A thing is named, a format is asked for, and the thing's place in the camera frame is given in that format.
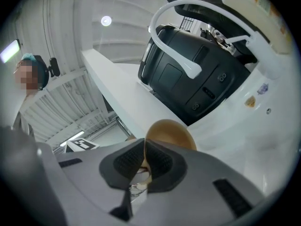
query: white handle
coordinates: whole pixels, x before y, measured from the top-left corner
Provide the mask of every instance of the white handle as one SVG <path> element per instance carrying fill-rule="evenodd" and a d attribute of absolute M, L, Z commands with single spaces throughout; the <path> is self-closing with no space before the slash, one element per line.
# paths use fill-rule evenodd
<path fill-rule="evenodd" d="M 170 57 L 175 59 L 179 65 L 183 68 L 183 70 L 187 73 L 189 78 L 196 78 L 199 73 L 202 71 L 201 67 L 188 60 L 184 56 L 180 55 L 178 52 L 167 46 L 163 43 L 157 33 L 156 33 L 156 22 L 160 15 L 164 13 L 167 9 L 184 4 L 193 4 L 203 6 L 205 8 L 209 8 L 215 12 L 218 12 L 225 17 L 231 19 L 233 22 L 237 23 L 240 27 L 242 27 L 247 33 L 250 34 L 250 37 L 243 35 L 235 38 L 227 39 L 227 42 L 236 42 L 240 40 L 247 40 L 246 46 L 250 49 L 250 51 L 254 54 L 254 56 L 262 62 L 262 65 L 266 67 L 265 76 L 270 79 L 275 79 L 280 75 L 279 70 L 279 62 L 276 54 L 272 51 L 270 45 L 266 42 L 266 40 L 259 34 L 258 32 L 253 31 L 247 24 L 241 21 L 239 18 L 231 14 L 230 12 L 213 5 L 209 2 L 205 2 L 202 0 L 177 0 L 170 3 L 167 3 L 163 7 L 161 7 L 155 15 L 152 17 L 150 22 L 150 35 L 155 42 L 155 44 L 167 53 Z"/>
<path fill-rule="evenodd" d="M 203 6 L 206 8 L 210 8 L 216 12 L 223 14 L 224 16 L 228 17 L 229 19 L 233 20 L 238 25 L 240 25 L 244 30 L 246 30 L 249 34 L 254 33 L 254 31 L 248 25 L 246 25 L 244 22 L 239 20 L 233 14 L 227 12 L 226 10 L 224 10 L 216 5 L 213 5 L 211 3 L 204 2 L 201 0 L 177 0 L 177 1 L 167 3 L 166 5 L 161 7 L 151 19 L 150 35 L 151 35 L 154 43 L 161 50 L 163 50 L 165 53 L 167 53 L 170 57 L 172 57 L 179 63 L 179 65 L 183 68 L 183 70 L 186 72 L 186 74 L 189 78 L 192 78 L 192 79 L 196 78 L 199 75 L 199 73 L 202 71 L 202 68 L 198 64 L 196 64 L 196 63 L 190 61 L 189 59 L 185 58 L 184 56 L 180 55 L 178 52 L 176 52 L 175 50 L 173 50 L 172 48 L 167 46 L 165 43 L 163 43 L 159 39 L 159 37 L 156 33 L 156 22 L 157 22 L 158 18 L 160 17 L 160 15 L 169 8 L 172 8 L 172 7 L 178 6 L 178 5 L 184 5 L 184 4 L 194 4 L 194 5 L 200 5 L 200 6 Z"/>

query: tan cup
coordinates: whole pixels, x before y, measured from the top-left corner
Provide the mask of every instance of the tan cup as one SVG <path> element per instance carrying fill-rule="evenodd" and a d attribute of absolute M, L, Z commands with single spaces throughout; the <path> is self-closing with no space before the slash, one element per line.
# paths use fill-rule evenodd
<path fill-rule="evenodd" d="M 147 132 L 145 139 L 167 142 L 186 149 L 197 150 L 191 134 L 183 125 L 173 120 L 164 119 L 154 123 Z M 145 150 L 141 167 L 147 168 L 150 172 L 150 177 L 141 184 L 149 184 L 151 182 L 151 170 L 145 159 Z"/>

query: label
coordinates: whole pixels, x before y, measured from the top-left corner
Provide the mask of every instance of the label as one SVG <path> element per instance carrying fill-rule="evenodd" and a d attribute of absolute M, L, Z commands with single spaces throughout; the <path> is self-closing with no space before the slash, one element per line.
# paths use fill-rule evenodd
<path fill-rule="evenodd" d="M 269 84 L 263 84 L 263 85 L 260 86 L 260 88 L 257 91 L 257 93 L 258 93 L 258 95 L 263 95 L 268 90 L 269 90 Z"/>
<path fill-rule="evenodd" d="M 260 7 L 261 10 L 263 10 L 264 13 L 275 22 L 275 24 L 278 26 L 281 33 L 286 37 L 286 34 L 288 34 L 288 29 L 286 28 L 285 22 L 282 16 L 280 15 L 280 13 L 275 8 L 275 6 L 269 0 L 249 0 L 249 1 L 252 1 L 258 7 Z"/>
<path fill-rule="evenodd" d="M 245 105 L 250 107 L 250 108 L 253 108 L 255 106 L 255 103 L 256 103 L 256 99 L 254 96 L 251 96 L 250 98 L 248 98 L 245 102 Z"/>

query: ceiling light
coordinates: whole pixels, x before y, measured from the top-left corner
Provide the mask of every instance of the ceiling light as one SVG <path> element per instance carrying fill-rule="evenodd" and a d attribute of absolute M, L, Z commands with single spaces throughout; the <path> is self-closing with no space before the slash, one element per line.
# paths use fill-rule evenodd
<path fill-rule="evenodd" d="M 0 54 L 2 62 L 6 63 L 16 52 L 20 50 L 19 40 L 14 40 Z"/>
<path fill-rule="evenodd" d="M 82 130 L 81 132 L 75 134 L 74 136 L 72 136 L 71 138 L 69 138 L 67 141 L 71 141 L 74 140 L 75 138 L 78 138 L 79 136 L 81 136 L 82 134 L 84 134 L 85 132 Z M 64 146 L 67 144 L 67 141 L 64 141 L 63 143 L 60 144 L 60 146 Z"/>
<path fill-rule="evenodd" d="M 112 22 L 112 19 L 109 16 L 104 16 L 101 19 L 101 23 L 103 26 L 109 26 L 111 24 L 111 22 Z"/>

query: person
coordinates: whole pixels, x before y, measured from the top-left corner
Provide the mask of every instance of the person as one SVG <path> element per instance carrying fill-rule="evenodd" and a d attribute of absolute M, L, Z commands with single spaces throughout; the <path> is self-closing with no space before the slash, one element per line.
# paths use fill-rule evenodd
<path fill-rule="evenodd" d="M 14 72 L 15 81 L 21 89 L 26 90 L 26 98 L 34 96 L 39 90 L 42 90 L 48 83 L 48 69 L 40 56 L 33 54 L 24 54 L 22 60 L 16 64 Z M 13 128 L 21 129 L 27 135 L 34 138 L 32 126 L 18 112 Z"/>

